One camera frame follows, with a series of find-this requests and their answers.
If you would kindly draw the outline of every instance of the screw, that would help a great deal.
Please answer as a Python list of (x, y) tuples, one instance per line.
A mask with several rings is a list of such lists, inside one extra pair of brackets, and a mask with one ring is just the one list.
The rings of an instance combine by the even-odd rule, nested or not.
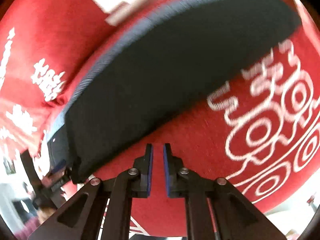
[(94, 178), (94, 179), (90, 180), (90, 183), (92, 186), (97, 186), (100, 184), (100, 179)]
[(183, 174), (183, 175), (186, 175), (186, 174), (188, 174), (189, 173), (189, 170), (187, 169), (187, 168), (181, 168), (180, 169), (180, 171), (179, 171), (181, 174)]
[(132, 169), (128, 170), (128, 173), (130, 175), (136, 175), (136, 174), (138, 174), (138, 170), (136, 168), (132, 168)]
[(224, 186), (227, 184), (227, 180), (225, 178), (218, 178), (217, 183), (221, 186)]

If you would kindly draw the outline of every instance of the black metal bracket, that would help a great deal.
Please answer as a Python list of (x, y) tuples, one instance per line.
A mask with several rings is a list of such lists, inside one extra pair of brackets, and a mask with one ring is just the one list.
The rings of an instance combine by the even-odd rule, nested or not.
[(204, 179), (185, 168), (170, 144), (164, 145), (164, 167), (168, 197), (185, 198), (188, 240), (286, 240), (225, 178)]
[(47, 221), (29, 240), (96, 240), (108, 199), (101, 240), (128, 239), (132, 198), (147, 198), (151, 190), (152, 145), (135, 159), (133, 168), (116, 178), (91, 179)]

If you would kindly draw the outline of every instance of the purple sleeve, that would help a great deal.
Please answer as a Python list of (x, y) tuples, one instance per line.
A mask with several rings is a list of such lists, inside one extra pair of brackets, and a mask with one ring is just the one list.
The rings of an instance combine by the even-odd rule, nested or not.
[(40, 226), (40, 222), (37, 217), (29, 219), (29, 221), (24, 225), (24, 228), (15, 233), (14, 236), (17, 240), (27, 240), (28, 237)]

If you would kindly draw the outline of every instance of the blue-gray trim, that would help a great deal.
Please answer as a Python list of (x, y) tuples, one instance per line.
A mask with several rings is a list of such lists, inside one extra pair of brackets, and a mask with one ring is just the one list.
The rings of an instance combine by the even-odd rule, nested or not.
[(48, 141), (64, 124), (64, 117), (73, 102), (81, 95), (82, 91), (92, 82), (92, 80), (101, 73), (110, 62), (119, 55), (126, 47), (145, 35), (149, 30), (156, 25), (161, 24), (167, 19), (180, 14), (190, 8), (196, 8), (202, 4), (212, 3), (220, 0), (173, 0), (168, 4), (159, 6), (159, 8), (150, 12), (147, 16), (140, 19), (136, 25), (131, 27), (124, 35), (110, 48), (104, 55), (102, 55), (97, 62), (92, 66), (87, 75), (78, 84), (70, 101), (63, 108), (61, 113), (54, 121), (50, 132), (48, 133)]

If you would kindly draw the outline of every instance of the metal bolt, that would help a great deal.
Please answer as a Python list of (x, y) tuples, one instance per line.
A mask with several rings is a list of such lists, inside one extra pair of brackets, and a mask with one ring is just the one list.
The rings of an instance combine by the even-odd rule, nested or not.
[(94, 179), (90, 180), (90, 183), (92, 186), (97, 186), (100, 184), (100, 179), (94, 178)]
[(227, 184), (227, 180), (225, 178), (218, 178), (217, 183), (221, 186), (224, 186)]
[(136, 168), (132, 168), (132, 169), (130, 169), (130, 170), (128, 171), (128, 173), (129, 173), (130, 175), (136, 175), (136, 174), (138, 174), (138, 170), (137, 170)]
[(181, 174), (183, 174), (183, 175), (186, 175), (186, 174), (189, 173), (189, 169), (183, 167), (183, 168), (180, 169), (179, 172), (180, 172)]

